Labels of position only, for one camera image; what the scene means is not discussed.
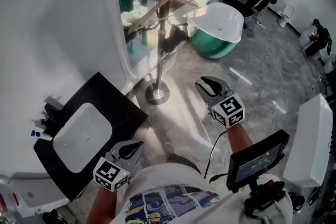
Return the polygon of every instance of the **forearm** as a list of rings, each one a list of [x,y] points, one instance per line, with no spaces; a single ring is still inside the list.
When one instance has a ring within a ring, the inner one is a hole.
[[[240,123],[227,129],[227,135],[230,141],[233,153],[239,152],[253,145],[244,128]]]
[[[87,224],[109,224],[116,216],[117,192],[101,187],[91,208]]]
[[[312,36],[310,36],[310,40],[312,40],[312,41],[314,41],[314,40],[318,40],[319,37],[320,37],[319,34],[316,34],[315,36],[312,35]]]

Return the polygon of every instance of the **bottle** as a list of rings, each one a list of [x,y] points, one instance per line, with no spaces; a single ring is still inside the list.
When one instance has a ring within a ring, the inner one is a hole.
[[[149,33],[148,33],[148,31],[146,30],[146,27],[143,27],[143,28],[142,28],[141,35],[142,35],[142,43],[143,43],[145,46],[148,46],[148,45],[149,45]]]
[[[136,43],[134,39],[131,40],[131,46],[130,46],[130,54],[136,54]]]
[[[133,1],[133,9],[138,10],[138,12],[140,14],[140,2],[139,2],[139,0],[134,0]]]

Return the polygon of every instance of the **white shirt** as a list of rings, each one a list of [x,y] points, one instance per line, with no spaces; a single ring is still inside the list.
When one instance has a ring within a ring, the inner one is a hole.
[[[264,174],[258,184],[276,176]],[[244,214],[244,201],[249,188],[221,197],[194,169],[175,163],[155,165],[141,170],[127,188],[123,207],[112,224],[182,224],[220,223],[254,224],[260,219],[251,219]],[[277,203],[280,209],[278,223],[291,224],[292,203],[288,193]]]

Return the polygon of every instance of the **white chair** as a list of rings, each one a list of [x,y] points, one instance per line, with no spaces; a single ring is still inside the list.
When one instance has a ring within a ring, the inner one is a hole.
[[[284,28],[293,14],[294,7],[292,5],[286,5],[281,12],[281,19],[278,19],[279,26]]]

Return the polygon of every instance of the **white sink basin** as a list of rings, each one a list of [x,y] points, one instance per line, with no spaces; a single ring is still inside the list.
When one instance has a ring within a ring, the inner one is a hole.
[[[111,135],[110,122],[92,104],[85,103],[55,136],[53,146],[65,166],[79,173]]]

